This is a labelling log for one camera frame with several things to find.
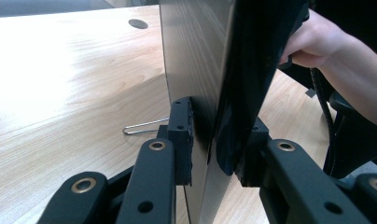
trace person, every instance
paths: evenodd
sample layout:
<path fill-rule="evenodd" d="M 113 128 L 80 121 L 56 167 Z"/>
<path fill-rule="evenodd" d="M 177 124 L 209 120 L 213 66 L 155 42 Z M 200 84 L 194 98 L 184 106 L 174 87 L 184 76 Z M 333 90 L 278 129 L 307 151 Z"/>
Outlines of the person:
<path fill-rule="evenodd" d="M 288 39 L 281 62 L 318 68 L 363 117 L 377 125 L 377 54 L 336 24 L 310 10 Z"/>

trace floor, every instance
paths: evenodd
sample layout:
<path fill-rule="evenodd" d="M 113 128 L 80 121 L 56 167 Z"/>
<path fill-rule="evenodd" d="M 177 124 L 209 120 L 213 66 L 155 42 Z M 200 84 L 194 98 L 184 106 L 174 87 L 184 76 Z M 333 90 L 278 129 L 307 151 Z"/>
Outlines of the floor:
<path fill-rule="evenodd" d="M 0 17 L 139 7 L 157 3 L 157 0 L 0 0 Z"/>

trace metal clip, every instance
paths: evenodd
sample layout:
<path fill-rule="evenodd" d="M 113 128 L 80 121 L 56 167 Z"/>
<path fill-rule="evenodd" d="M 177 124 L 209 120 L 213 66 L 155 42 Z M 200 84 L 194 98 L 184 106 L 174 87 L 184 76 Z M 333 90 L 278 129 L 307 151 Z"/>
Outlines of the metal clip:
<path fill-rule="evenodd" d="M 125 127 L 125 128 L 122 130 L 122 132 L 123 132 L 125 135 L 131 135 L 131 134 L 136 134 L 136 133 L 155 133 L 155 132 L 157 132 L 158 130 L 139 130 L 139 131 L 133 131 L 133 132 L 127 132 L 127 130 L 128 130 L 128 129 L 132 129 L 132 128 L 137 128 L 137 127 L 146 126 L 146 125 L 153 124 L 153 123 L 160 123 L 160 122 L 163 122 L 163 121 L 166 121 L 166 120 L 169 120 L 169 118 L 167 118 L 167 119 L 158 119 L 158 120 L 150 121 L 150 122 L 147 122 L 147 123 L 141 123 L 141 124 L 136 124 L 136 125 L 127 126 L 127 127 Z"/>

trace bolt hole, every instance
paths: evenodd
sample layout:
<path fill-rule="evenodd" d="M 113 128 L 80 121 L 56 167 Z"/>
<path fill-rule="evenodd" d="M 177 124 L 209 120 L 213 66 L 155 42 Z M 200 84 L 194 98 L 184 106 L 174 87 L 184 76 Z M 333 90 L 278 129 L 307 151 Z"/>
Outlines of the bolt hole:
<path fill-rule="evenodd" d="M 150 149 L 153 150 L 162 150 L 165 148 L 165 143 L 163 142 L 153 142 L 148 146 Z"/>
<path fill-rule="evenodd" d="M 142 202 L 138 206 L 138 211 L 140 213 L 149 213 L 153 210 L 153 203 L 152 202 Z"/>
<path fill-rule="evenodd" d="M 296 149 L 293 145 L 286 142 L 278 143 L 278 147 L 284 151 L 294 151 L 294 149 Z"/>
<path fill-rule="evenodd" d="M 342 209 L 335 203 L 325 203 L 325 208 L 334 214 L 342 214 Z"/>
<path fill-rule="evenodd" d="M 84 180 L 77 184 L 77 189 L 87 189 L 91 185 L 90 180 Z"/>

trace wooden desk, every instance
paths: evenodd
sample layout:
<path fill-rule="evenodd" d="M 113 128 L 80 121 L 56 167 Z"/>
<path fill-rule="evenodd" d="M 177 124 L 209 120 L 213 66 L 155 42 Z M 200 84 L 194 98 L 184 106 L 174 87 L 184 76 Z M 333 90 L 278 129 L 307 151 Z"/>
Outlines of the wooden desk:
<path fill-rule="evenodd" d="M 277 73 L 261 118 L 320 164 L 327 129 L 304 92 Z M 72 175 L 132 166 L 154 135 L 121 129 L 169 109 L 157 6 L 0 19 L 0 223 L 36 223 Z M 177 222 L 187 223 L 181 188 L 177 200 Z M 258 190 L 233 178 L 215 223 L 266 222 Z"/>

